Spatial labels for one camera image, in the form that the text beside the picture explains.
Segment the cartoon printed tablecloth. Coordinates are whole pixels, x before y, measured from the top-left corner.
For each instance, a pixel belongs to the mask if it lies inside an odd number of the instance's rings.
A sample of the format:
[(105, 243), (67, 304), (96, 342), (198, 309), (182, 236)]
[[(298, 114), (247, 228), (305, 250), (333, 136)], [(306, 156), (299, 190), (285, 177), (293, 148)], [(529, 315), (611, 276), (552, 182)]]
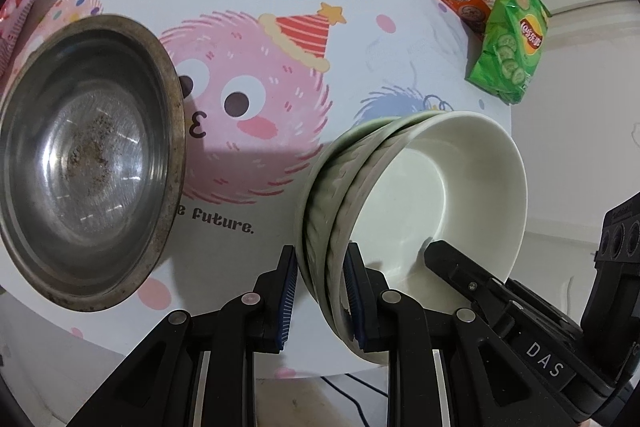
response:
[[(150, 30), (180, 80), (186, 123), (181, 199), (141, 286), (102, 311), (62, 308), (15, 268), (1, 236), (1, 285), (49, 323), (128, 355), (174, 310), (221, 309), (295, 248), (305, 182), (326, 146), (381, 117), (485, 115), (510, 134), (502, 102), (466, 80), (480, 44), (440, 0), (35, 0), (3, 98), (27, 59), (80, 19), (117, 14)], [(258, 355), (260, 378), (373, 369), (338, 338), (300, 271), (290, 335)]]

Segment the cream white ceramic bowl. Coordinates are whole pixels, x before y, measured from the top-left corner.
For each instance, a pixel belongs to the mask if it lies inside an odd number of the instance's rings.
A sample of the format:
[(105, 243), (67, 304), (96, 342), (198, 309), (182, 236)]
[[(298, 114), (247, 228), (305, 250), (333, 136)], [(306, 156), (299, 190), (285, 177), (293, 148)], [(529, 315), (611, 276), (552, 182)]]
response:
[[(410, 128), (367, 193), (348, 244), (389, 288), (452, 314), (468, 299), (426, 268), (426, 247), (445, 241), (505, 281), (523, 241), (527, 200), (522, 157), (503, 127), (480, 113), (446, 112)], [(348, 326), (349, 350), (386, 363), (383, 351), (362, 351)]]

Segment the worn steel bowl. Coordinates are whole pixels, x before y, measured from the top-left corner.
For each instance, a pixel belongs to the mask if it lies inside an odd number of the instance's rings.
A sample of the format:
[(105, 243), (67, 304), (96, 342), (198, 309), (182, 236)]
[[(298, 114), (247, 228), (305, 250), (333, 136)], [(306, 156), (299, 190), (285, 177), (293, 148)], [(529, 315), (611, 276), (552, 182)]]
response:
[(52, 34), (1, 103), (1, 236), (62, 308), (122, 303), (155, 268), (181, 199), (177, 72), (139, 22), (98, 14)]

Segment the light green ceramic bowl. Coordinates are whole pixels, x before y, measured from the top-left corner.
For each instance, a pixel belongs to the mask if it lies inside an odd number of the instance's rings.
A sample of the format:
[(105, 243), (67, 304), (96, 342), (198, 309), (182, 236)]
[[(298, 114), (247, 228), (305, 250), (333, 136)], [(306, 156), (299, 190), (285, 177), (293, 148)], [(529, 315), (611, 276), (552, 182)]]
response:
[(320, 306), (323, 267), (338, 209), (369, 156), (406, 123), (404, 117), (382, 117), (352, 127), (326, 144), (307, 178), (295, 225), (295, 251), (308, 291)]

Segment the pink strawberry snack bag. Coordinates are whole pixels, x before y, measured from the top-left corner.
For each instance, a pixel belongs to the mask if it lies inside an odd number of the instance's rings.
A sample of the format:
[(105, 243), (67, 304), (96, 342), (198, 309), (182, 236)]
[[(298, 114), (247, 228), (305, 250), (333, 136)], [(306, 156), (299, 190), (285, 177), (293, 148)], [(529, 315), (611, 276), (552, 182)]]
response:
[(0, 69), (6, 72), (17, 39), (35, 0), (6, 0), (1, 8)]

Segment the green chips bag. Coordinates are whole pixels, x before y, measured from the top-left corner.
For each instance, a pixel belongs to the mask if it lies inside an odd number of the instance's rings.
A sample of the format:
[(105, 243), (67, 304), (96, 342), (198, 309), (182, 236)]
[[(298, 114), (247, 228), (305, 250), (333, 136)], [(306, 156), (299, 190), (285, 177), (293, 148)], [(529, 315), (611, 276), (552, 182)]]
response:
[(480, 56), (466, 79), (506, 104), (518, 104), (537, 69), (551, 13), (542, 0), (495, 0)]

